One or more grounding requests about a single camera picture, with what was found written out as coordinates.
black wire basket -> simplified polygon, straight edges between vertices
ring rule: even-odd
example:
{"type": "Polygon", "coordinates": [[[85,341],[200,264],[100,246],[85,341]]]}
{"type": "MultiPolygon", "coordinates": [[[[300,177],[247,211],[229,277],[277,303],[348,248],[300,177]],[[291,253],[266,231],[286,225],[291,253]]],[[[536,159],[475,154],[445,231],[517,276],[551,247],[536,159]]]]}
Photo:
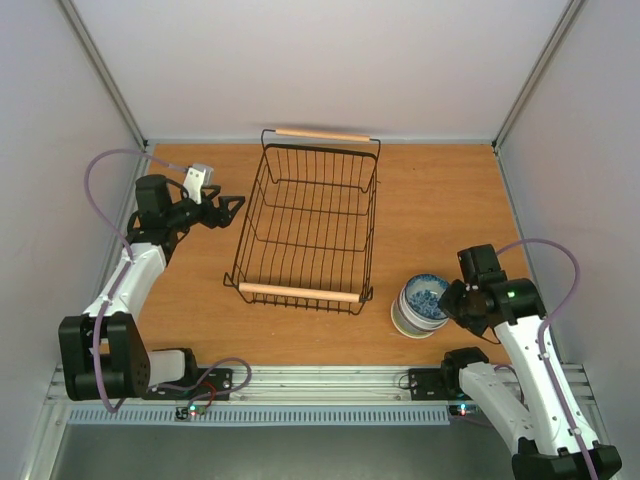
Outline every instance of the black wire basket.
{"type": "Polygon", "coordinates": [[[380,141],[364,135],[264,130],[233,269],[247,303],[357,315],[373,298],[371,259],[380,141]],[[373,142],[375,153],[268,143],[265,134],[373,142]]]}

white wall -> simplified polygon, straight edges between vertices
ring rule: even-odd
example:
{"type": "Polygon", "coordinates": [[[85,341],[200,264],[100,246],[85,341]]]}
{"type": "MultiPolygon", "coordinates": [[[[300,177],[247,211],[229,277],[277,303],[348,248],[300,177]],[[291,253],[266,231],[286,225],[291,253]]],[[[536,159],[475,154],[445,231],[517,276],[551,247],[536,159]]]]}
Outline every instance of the white wall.
{"type": "MultiPolygon", "coordinates": [[[[134,144],[54,1],[3,5],[0,65],[0,478],[13,479],[59,361],[58,325],[87,305],[105,257],[84,167],[134,144]]],[[[119,159],[96,168],[110,214],[131,173],[119,159]]]]}
{"type": "MultiPolygon", "coordinates": [[[[570,247],[578,297],[556,328],[583,362],[625,478],[639,478],[640,2],[590,0],[502,149],[525,236],[570,247]]],[[[552,305],[570,263],[532,248],[552,305]]]]}
{"type": "Polygon", "coordinates": [[[75,0],[148,138],[493,140],[565,0],[75,0]]]}

wooden handle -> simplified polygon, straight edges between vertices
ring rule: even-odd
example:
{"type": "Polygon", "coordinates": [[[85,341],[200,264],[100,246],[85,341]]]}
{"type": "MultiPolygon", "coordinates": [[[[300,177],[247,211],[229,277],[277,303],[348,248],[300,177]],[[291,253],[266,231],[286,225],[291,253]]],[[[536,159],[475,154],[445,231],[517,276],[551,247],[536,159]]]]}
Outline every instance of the wooden handle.
{"type": "Polygon", "coordinates": [[[280,287],[278,285],[260,285],[258,283],[240,282],[238,290],[246,293],[262,293],[281,297],[313,298],[314,300],[330,300],[335,302],[360,302],[357,293],[331,292],[329,290],[313,290],[310,288],[280,287]]]}
{"type": "Polygon", "coordinates": [[[291,137],[322,138],[325,140],[340,140],[343,142],[368,142],[368,135],[356,135],[353,133],[318,132],[317,130],[297,130],[295,128],[278,128],[276,135],[289,135],[291,137]]]}

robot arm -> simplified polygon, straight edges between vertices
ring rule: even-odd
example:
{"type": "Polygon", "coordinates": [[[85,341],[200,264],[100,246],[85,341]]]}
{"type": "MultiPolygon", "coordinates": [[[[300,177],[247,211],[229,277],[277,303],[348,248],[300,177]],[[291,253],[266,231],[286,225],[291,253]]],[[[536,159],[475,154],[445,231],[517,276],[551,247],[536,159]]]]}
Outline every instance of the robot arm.
{"type": "Polygon", "coordinates": [[[138,316],[156,279],[164,272],[178,243],[192,226],[227,227],[244,204],[244,197],[214,198],[213,169],[193,165],[173,202],[163,175],[136,181],[138,210],[127,227],[132,256],[124,248],[120,261],[95,301],[80,316],[66,317],[58,329],[67,394],[72,400],[99,398],[93,366],[93,326],[103,306],[99,332],[109,352],[100,354],[109,398],[141,397],[149,385],[180,380],[185,375],[184,349],[147,352],[136,328],[138,316]]]}
{"type": "Polygon", "coordinates": [[[487,357],[475,349],[449,352],[442,364],[448,387],[474,399],[512,453],[517,480],[588,479],[580,442],[588,449],[598,478],[611,478],[621,467],[615,447],[601,445],[584,418],[545,332],[545,358],[557,378],[552,382],[538,344],[546,316],[530,280],[508,280],[491,245],[458,252],[464,282],[456,280],[443,294],[441,309],[458,325],[482,336],[492,328],[518,375],[527,408],[500,382],[487,357]],[[558,389],[576,428],[564,413],[558,389]]]}

wooden table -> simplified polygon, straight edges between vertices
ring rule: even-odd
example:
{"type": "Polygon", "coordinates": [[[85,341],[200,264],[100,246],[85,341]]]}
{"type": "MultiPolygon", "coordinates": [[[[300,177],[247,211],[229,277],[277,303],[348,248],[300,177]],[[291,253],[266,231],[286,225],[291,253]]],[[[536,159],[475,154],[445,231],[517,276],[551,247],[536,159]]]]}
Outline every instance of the wooden table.
{"type": "MultiPolygon", "coordinates": [[[[180,165],[211,165],[223,195],[248,199],[261,147],[158,145],[155,155],[180,165]]],[[[183,180],[155,165],[151,171],[183,180]]],[[[458,250],[483,243],[498,248],[517,239],[491,148],[383,145],[378,180],[375,294],[360,315],[248,305],[224,287],[243,209],[229,228],[195,227],[178,246],[141,314],[147,348],[190,347],[203,364],[240,356],[262,365],[429,365],[439,364],[448,350],[478,345],[491,361],[508,361],[501,346],[452,321],[430,338],[413,340],[399,334],[389,316],[393,299],[411,276],[428,272],[459,278],[458,250]]],[[[500,260],[510,277],[528,275],[522,252],[500,260]]]]}

